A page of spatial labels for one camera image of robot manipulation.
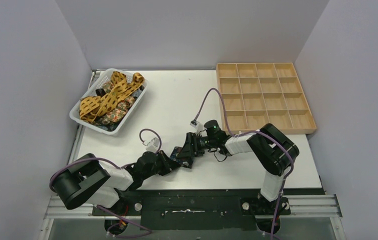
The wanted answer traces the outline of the wooden compartment tray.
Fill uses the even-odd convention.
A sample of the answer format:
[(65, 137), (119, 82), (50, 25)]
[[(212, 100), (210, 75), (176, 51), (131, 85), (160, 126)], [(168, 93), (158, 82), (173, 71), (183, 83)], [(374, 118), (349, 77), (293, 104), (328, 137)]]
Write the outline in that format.
[(247, 132), (271, 123), (285, 134), (317, 130), (291, 62), (218, 63), (222, 128)]

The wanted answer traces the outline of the dark floral tie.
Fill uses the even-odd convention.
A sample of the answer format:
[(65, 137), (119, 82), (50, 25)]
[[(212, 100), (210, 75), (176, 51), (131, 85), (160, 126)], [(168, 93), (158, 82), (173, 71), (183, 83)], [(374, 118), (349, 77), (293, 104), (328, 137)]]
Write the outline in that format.
[(171, 152), (170, 159), (177, 164), (179, 164), (181, 167), (186, 169), (191, 169), (193, 167), (194, 158), (193, 157), (181, 157), (179, 158), (178, 155), (181, 152), (182, 147), (175, 146), (173, 148), (173, 151)]

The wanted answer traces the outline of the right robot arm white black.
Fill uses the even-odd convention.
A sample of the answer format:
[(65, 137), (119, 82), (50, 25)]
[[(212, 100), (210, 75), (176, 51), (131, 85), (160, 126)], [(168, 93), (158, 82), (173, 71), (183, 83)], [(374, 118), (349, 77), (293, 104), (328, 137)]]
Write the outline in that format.
[(175, 147), (170, 158), (183, 167), (191, 168), (193, 160), (202, 157), (205, 152), (218, 153), (225, 159), (253, 153), (266, 171), (260, 196), (268, 202), (276, 201), (282, 194), (285, 180), (300, 154), (299, 148), (271, 123), (257, 130), (231, 135), (213, 119), (197, 132), (188, 132), (184, 145)]

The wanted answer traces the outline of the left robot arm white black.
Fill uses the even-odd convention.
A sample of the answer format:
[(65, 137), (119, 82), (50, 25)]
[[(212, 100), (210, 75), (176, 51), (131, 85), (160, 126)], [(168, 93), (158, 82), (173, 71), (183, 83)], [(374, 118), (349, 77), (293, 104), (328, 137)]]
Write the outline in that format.
[(118, 215), (125, 208), (120, 191), (137, 190), (146, 179), (168, 175), (179, 167), (180, 164), (162, 150), (158, 153), (146, 151), (136, 162), (122, 167), (88, 153), (54, 173), (49, 180), (49, 188), (68, 210), (92, 204)]

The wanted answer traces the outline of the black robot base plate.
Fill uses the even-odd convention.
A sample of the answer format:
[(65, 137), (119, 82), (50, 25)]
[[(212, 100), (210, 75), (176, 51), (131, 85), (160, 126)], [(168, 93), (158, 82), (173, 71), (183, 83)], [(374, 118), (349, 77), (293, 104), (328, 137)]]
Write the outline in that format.
[(92, 212), (97, 217), (123, 215), (154, 231), (253, 231), (257, 226), (269, 231), (275, 211), (278, 217), (291, 214), (289, 200), (283, 197), (277, 206), (259, 193), (258, 189), (121, 191), (111, 213), (96, 207)]

